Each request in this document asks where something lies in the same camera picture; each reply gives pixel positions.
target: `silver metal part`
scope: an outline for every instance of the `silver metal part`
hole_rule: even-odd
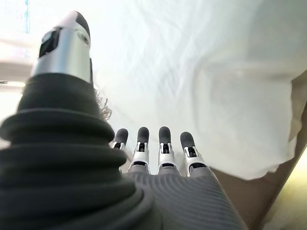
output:
[[[164,143],[160,143],[160,148],[159,148],[159,170],[162,168],[162,164],[165,164],[165,163],[170,163],[170,164],[173,164],[174,167],[178,170],[178,167],[175,163],[175,155],[174,155],[174,151],[173,151],[173,148],[172,148],[172,144],[171,143],[168,143],[168,150],[169,150],[169,153],[163,153],[163,145]]]
[[[188,147],[185,147],[183,149],[184,163],[185,163],[185,166],[186,166],[188,177],[190,176],[190,166],[191,166],[191,164],[202,163],[202,164],[206,165],[205,161],[203,160],[203,158],[201,156],[201,154],[197,151],[195,146],[193,146],[192,148],[194,149],[196,156],[190,156]]]
[[[78,13],[71,12],[55,28],[60,28],[58,45],[37,60],[31,76],[44,73],[62,73],[91,83],[90,47],[87,31],[76,22]],[[42,43],[52,35],[45,34]]]
[[[114,141],[113,145],[112,145],[112,148],[114,149],[115,145],[117,144],[116,141]],[[119,150],[124,150],[125,149],[125,144],[123,142],[120,143],[120,147],[119,147]]]
[[[145,163],[145,166],[147,167],[147,169],[150,173],[148,143],[147,142],[144,143],[144,152],[139,151],[139,150],[140,150],[140,142],[138,142],[137,145],[136,145],[136,148],[135,148],[134,153],[133,153],[132,162],[131,162],[129,168],[131,168],[131,166],[134,164],[134,162],[141,161],[141,162]]]

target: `brown surface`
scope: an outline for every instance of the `brown surface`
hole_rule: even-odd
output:
[[[258,230],[307,143],[307,109],[302,115],[303,126],[297,135],[295,157],[279,166],[275,173],[260,179],[244,181],[213,170],[233,205],[251,230]]]

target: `bright light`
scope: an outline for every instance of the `bright light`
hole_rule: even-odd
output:
[[[24,82],[19,82],[19,81],[7,81],[7,82],[5,82],[5,85],[7,85],[7,86],[14,86],[14,87],[24,87],[25,83]]]

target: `white fabric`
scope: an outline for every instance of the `white fabric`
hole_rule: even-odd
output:
[[[110,124],[150,130],[157,172],[158,130],[168,126],[177,163],[189,131],[205,161],[253,179],[288,152],[290,81],[306,69],[306,1],[31,0],[31,33],[41,36],[68,10],[91,29],[95,83],[110,102]]]

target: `black rubber fingertip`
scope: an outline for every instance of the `black rubber fingertip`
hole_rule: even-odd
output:
[[[117,131],[114,141],[116,141],[117,143],[123,142],[126,145],[127,139],[128,131],[125,128],[121,128],[119,131]]]
[[[180,135],[180,142],[182,149],[184,149],[185,147],[195,146],[193,136],[189,132],[183,132]]]
[[[146,127],[142,127],[139,129],[138,132],[138,141],[137,142],[141,142],[141,143],[148,143],[149,140],[149,130]]]
[[[159,130],[159,142],[163,144],[171,143],[171,131],[168,127],[161,127]]]

